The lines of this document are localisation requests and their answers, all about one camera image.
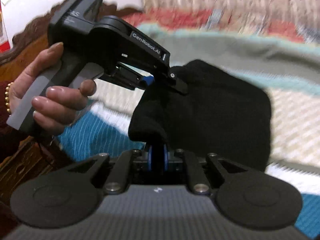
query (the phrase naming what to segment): hand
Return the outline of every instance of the hand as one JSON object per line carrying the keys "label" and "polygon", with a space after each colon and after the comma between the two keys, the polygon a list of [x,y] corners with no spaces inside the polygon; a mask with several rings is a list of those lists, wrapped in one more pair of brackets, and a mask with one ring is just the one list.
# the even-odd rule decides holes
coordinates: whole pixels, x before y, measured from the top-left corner
{"label": "hand", "polygon": [[[20,100],[27,92],[36,77],[45,69],[54,65],[61,58],[63,43],[56,43],[39,53],[36,59],[25,68],[9,89],[10,110],[14,113]],[[88,96],[95,93],[93,80],[85,80],[79,89],[62,86],[49,87],[46,97],[37,96],[32,99],[35,121],[51,135],[59,135],[64,126],[72,123],[76,110],[86,107]]]}

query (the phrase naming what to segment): red poster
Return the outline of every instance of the red poster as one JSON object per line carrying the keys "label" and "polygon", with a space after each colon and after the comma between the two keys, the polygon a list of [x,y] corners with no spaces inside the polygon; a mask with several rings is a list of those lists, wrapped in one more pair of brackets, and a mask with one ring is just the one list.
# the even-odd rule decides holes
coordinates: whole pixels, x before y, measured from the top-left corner
{"label": "red poster", "polygon": [[5,31],[1,2],[0,2],[0,53],[10,49],[7,32]]}

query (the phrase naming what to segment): finger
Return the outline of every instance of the finger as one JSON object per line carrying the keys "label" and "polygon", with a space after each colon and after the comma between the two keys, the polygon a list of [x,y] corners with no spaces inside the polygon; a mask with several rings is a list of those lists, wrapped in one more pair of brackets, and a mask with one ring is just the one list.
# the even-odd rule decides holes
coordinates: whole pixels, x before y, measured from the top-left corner
{"label": "finger", "polygon": [[46,97],[34,97],[32,106],[37,112],[64,125],[72,123],[76,117],[75,110],[60,105]]}
{"label": "finger", "polygon": [[53,44],[50,48],[39,53],[35,60],[30,63],[22,73],[32,78],[36,78],[42,71],[56,64],[63,54],[63,43]]}
{"label": "finger", "polygon": [[64,126],[61,123],[58,123],[57,121],[44,116],[37,111],[33,112],[33,118],[44,130],[46,130],[51,135],[59,135],[64,131]]}
{"label": "finger", "polygon": [[47,98],[70,109],[82,110],[86,107],[88,98],[81,94],[79,89],[61,86],[47,88]]}
{"label": "finger", "polygon": [[87,79],[81,83],[79,90],[85,97],[89,97],[96,92],[97,85],[92,79]]}

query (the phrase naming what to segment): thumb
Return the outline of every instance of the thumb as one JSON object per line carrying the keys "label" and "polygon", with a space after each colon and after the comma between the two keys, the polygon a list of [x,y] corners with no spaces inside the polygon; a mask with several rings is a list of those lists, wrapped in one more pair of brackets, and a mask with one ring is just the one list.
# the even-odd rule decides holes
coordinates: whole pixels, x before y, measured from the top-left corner
{"label": "thumb", "polygon": [[50,48],[41,51],[36,59],[25,68],[22,74],[28,75],[33,79],[32,81],[34,81],[42,71],[56,64],[62,54],[63,43],[53,44]]}
{"label": "thumb", "polygon": [[53,44],[39,53],[36,59],[17,77],[9,90],[9,97],[22,98],[37,76],[56,64],[63,54],[63,43]]}

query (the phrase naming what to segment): round pad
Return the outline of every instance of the round pad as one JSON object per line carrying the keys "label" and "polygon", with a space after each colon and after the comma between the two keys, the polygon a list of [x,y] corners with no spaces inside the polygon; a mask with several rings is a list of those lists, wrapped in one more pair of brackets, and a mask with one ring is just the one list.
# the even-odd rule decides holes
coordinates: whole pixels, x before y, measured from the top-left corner
{"label": "round pad", "polygon": [[98,191],[85,175],[70,172],[41,176],[22,184],[13,192],[10,206],[25,224],[61,228],[85,219],[98,201]]}
{"label": "round pad", "polygon": [[221,213],[231,221],[256,230],[293,225],[302,208],[299,191],[292,185],[260,172],[234,174],[216,195]]}

